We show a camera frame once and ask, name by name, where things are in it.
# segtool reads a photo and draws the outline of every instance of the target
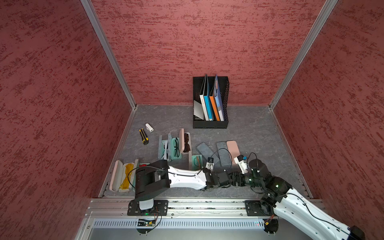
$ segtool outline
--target yellow box cutter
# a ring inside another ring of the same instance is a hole
[[[141,140],[143,141],[144,145],[147,145],[149,143],[148,136],[145,134],[144,129],[139,129]]]

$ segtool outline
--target orange binder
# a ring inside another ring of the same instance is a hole
[[[212,108],[214,109],[214,112],[215,112],[216,121],[220,121],[220,117],[219,117],[218,111],[217,111],[215,97],[214,96],[209,96],[209,99],[211,100]]]

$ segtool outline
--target vented panel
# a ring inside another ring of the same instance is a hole
[[[97,218],[93,228],[136,228],[137,219]],[[250,219],[163,218],[157,228],[264,229],[264,221]]]

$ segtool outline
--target black mesh holder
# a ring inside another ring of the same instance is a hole
[[[200,90],[203,85],[204,77],[193,77],[193,100],[201,103]],[[225,129],[228,126],[228,114],[227,103],[229,94],[229,80],[228,77],[217,77],[218,85],[220,88],[220,94],[223,102],[223,115],[225,121],[205,121],[197,118],[193,115],[193,128],[222,128]],[[215,83],[215,77],[208,77],[209,86],[212,88]]]

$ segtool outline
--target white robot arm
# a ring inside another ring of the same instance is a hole
[[[159,160],[149,164],[148,169],[136,172],[135,200],[139,201],[140,210],[150,211],[153,198],[171,187],[196,190],[227,188],[231,185],[260,187],[264,196],[257,201],[257,205],[266,216],[284,218],[314,240],[365,240],[361,229],[356,226],[349,228],[324,213],[285,180],[272,176],[261,160],[254,159],[248,166],[244,166],[245,161],[241,162],[242,172],[228,174],[211,172],[207,168],[198,171],[177,169],[168,166],[166,160]],[[277,221],[265,226],[266,232],[276,232],[277,229]]]

